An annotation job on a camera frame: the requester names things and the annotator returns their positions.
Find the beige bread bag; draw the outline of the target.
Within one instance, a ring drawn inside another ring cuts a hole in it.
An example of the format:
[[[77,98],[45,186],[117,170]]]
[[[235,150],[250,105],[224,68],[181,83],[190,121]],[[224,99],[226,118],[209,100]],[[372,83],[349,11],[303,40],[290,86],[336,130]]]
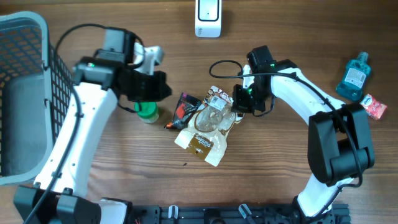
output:
[[[175,139],[175,144],[216,167],[227,148],[232,127],[244,113],[232,111],[233,99],[222,89],[212,86],[197,111]]]

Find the black red snack packet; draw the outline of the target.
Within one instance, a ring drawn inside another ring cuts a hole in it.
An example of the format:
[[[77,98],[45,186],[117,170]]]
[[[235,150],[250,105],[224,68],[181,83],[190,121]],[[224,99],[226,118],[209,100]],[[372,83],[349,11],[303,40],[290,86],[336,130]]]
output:
[[[201,100],[191,96],[187,93],[181,93],[179,101],[177,103],[173,120],[164,126],[165,129],[184,129],[187,127],[188,122],[195,114]]]

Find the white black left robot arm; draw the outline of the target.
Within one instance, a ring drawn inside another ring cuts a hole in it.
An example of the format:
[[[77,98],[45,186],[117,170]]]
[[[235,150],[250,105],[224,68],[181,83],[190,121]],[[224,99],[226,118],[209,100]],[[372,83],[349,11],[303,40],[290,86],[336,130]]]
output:
[[[129,223],[132,203],[86,198],[100,137],[121,96],[158,102],[172,91],[157,70],[164,50],[147,47],[135,33],[107,27],[102,48],[81,58],[66,78],[71,98],[52,152],[32,187],[20,186],[14,205],[25,223]]]

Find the blue mouthwash bottle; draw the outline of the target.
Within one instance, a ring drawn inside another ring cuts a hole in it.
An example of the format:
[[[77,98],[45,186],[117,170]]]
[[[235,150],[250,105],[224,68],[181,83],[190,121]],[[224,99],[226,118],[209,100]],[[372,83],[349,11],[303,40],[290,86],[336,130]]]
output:
[[[346,64],[346,71],[336,87],[336,92],[351,101],[359,101],[363,95],[363,87],[370,76],[371,67],[368,65],[369,54],[360,52],[357,58]]]

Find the red tissue packet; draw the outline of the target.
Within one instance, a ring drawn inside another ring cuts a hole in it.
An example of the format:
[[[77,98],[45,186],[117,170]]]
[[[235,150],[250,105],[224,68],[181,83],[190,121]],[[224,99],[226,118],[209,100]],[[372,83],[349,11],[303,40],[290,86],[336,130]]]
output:
[[[367,114],[375,120],[381,119],[385,110],[387,110],[387,105],[377,101],[377,99],[370,94],[364,96],[360,105],[365,109]]]

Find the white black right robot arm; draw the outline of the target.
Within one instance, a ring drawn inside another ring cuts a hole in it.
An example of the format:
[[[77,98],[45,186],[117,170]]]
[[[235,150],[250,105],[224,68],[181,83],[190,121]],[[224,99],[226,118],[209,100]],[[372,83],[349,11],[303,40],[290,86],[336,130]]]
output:
[[[294,203],[302,222],[320,221],[343,189],[360,187],[364,171],[374,165],[367,114],[359,103],[346,104],[319,89],[291,60],[274,60],[266,45],[246,58],[248,65],[238,73],[243,82],[233,90],[233,111],[261,117],[274,109],[266,100],[279,98],[306,122],[312,174]]]

